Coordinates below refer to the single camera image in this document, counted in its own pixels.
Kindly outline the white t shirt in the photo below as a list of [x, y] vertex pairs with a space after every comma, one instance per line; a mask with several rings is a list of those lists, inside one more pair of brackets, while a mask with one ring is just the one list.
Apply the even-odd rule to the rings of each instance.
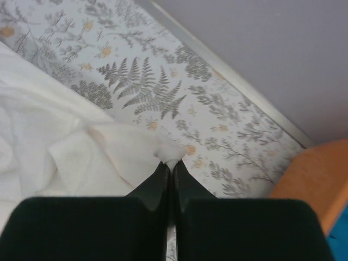
[[1, 210], [33, 196], [124, 196], [186, 149], [116, 122], [1, 45]]

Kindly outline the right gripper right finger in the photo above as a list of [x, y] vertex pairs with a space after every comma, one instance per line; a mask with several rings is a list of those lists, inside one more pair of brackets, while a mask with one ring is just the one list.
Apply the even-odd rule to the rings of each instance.
[[178, 260], [332, 260], [303, 201], [217, 198], [179, 162], [173, 171]]

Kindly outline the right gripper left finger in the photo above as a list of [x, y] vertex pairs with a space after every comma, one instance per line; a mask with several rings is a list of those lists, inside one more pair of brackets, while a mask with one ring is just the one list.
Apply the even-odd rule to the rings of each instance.
[[169, 168], [123, 197], [32, 197], [1, 234], [1, 260], [164, 260]]

